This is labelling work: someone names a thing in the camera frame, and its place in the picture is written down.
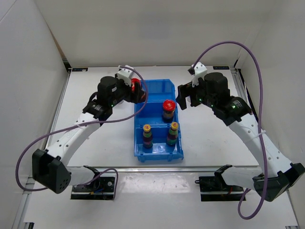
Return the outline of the red-lid sauce jar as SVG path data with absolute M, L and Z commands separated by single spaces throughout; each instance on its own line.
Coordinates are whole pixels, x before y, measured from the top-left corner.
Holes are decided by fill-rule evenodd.
M 132 102 L 135 104 L 137 103 L 143 103 L 146 98 L 146 92 L 143 90 L 141 81 L 137 78 L 132 78 L 131 79 L 132 83 Z
M 169 122 L 173 120 L 176 103 L 173 100 L 167 99 L 163 102 L 163 120 Z

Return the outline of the yellow-cap sauce bottle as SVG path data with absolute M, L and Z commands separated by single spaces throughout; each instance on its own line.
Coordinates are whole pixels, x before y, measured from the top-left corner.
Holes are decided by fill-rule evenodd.
M 179 124 L 177 122 L 172 122 L 170 129 L 168 131 L 166 143 L 169 146 L 174 146 L 176 144 L 177 138 L 178 138 L 178 127 Z
M 142 140 L 145 148 L 151 148 L 153 146 L 153 136 L 151 126 L 149 124 L 145 124 L 143 126 Z

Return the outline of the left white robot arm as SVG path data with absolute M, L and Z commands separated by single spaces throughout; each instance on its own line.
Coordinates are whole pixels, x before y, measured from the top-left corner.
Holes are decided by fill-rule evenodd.
M 99 172 L 93 167 L 69 168 L 68 163 L 78 148 L 112 115 L 112 109 L 121 101 L 142 103 L 146 99 L 141 81 L 133 78 L 130 84 L 117 77 L 101 78 L 94 92 L 76 120 L 75 128 L 45 150 L 32 155 L 32 175 L 35 181 L 56 194 L 68 186 L 85 186 L 95 191 L 100 185 Z

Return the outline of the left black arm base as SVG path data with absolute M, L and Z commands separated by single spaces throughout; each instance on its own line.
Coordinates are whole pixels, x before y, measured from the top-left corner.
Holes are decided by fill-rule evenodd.
M 108 168 L 102 172 L 84 166 L 93 173 L 94 181 L 86 185 L 76 185 L 71 190 L 71 200 L 114 200 L 118 185 L 118 171 Z

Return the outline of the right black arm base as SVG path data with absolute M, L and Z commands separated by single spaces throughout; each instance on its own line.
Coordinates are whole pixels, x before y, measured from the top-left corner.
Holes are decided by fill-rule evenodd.
M 240 186 L 229 186 L 222 183 L 220 175 L 232 165 L 225 165 L 215 171 L 214 176 L 201 176 L 195 180 L 199 185 L 202 202 L 239 201 L 244 189 Z

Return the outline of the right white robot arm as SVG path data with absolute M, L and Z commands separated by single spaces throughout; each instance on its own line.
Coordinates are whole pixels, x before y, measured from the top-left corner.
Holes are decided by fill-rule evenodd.
M 259 164 L 258 169 L 242 169 L 225 165 L 214 173 L 214 186 L 221 191 L 230 186 L 255 190 L 268 202 L 273 201 L 292 187 L 304 174 L 301 163 L 292 163 L 258 127 L 251 108 L 241 97 L 232 96 L 228 81 L 222 73 L 208 73 L 177 88 L 177 103 L 186 109 L 186 98 L 191 106 L 204 104 L 222 120 L 246 145 Z

